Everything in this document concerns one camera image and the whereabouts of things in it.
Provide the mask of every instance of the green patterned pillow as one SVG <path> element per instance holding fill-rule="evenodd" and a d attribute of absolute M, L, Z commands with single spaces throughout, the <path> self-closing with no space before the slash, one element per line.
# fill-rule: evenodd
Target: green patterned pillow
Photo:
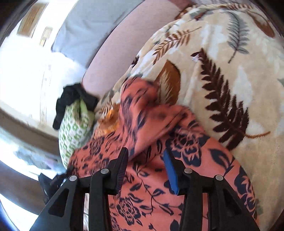
<path fill-rule="evenodd" d="M 82 99 L 66 107 L 58 135 L 59 151 L 65 168 L 75 149 L 90 139 L 94 118 L 94 113 L 87 110 Z"/>

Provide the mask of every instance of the black cloth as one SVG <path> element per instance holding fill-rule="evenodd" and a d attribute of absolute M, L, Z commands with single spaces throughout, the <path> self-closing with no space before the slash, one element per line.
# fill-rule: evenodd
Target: black cloth
<path fill-rule="evenodd" d="M 55 130 L 60 128 L 66 106 L 70 106 L 75 100 L 80 98 L 83 99 L 89 111 L 93 111 L 99 102 L 97 97 L 88 94 L 85 89 L 82 88 L 81 83 L 63 88 L 63 93 L 56 102 L 56 116 L 52 125 Z"/>
<path fill-rule="evenodd" d="M 40 187 L 44 192 L 43 201 L 45 204 L 47 204 L 51 197 L 54 196 L 54 194 L 62 185 L 63 181 L 72 175 L 73 170 L 73 167 L 69 167 L 65 173 L 60 175 L 57 174 L 53 179 L 48 178 L 42 173 L 38 176 Z"/>

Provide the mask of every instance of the beige blanket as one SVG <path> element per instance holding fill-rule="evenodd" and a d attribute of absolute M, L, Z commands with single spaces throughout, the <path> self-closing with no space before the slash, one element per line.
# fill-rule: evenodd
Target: beige blanket
<path fill-rule="evenodd" d="M 157 31 L 101 100 L 120 101 L 127 78 L 160 85 L 162 103 L 193 111 L 249 175 L 261 230 L 284 208 L 284 50 L 265 15 L 245 4 L 188 8 Z"/>

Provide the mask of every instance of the wall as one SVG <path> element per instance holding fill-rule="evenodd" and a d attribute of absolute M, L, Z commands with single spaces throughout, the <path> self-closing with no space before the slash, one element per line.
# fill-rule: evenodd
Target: wall
<path fill-rule="evenodd" d="M 80 71 L 80 77 L 76 76 L 76 80 L 61 81 L 66 76 L 58 70 L 62 67 L 61 60 L 66 62 L 67 58 L 50 51 L 58 30 L 76 2 L 50 0 L 32 38 L 16 34 L 19 22 L 0 47 L 0 107 L 3 106 L 9 114 L 26 124 L 53 136 L 58 135 L 52 130 L 52 122 L 63 83 L 76 82 L 84 73 L 84 70 Z M 44 47 L 40 47 L 39 42 L 47 26 L 52 27 L 53 31 Z"/>

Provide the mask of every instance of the pink floral fabric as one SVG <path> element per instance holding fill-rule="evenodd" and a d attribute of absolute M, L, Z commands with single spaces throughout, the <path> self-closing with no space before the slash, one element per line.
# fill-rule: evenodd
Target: pink floral fabric
<path fill-rule="evenodd" d="M 86 177 L 107 167 L 122 147 L 129 150 L 124 183 L 117 196 L 109 196 L 113 231 L 177 231 L 183 196 L 171 190 L 163 162 L 164 149 L 200 175 L 224 176 L 257 220 L 251 182 L 239 162 L 217 140 L 209 137 L 190 110 L 156 104 L 158 86 L 140 78 L 125 82 L 119 111 L 119 128 L 91 138 L 74 152 L 69 165 Z M 203 201 L 203 226 L 208 229 L 207 197 Z"/>

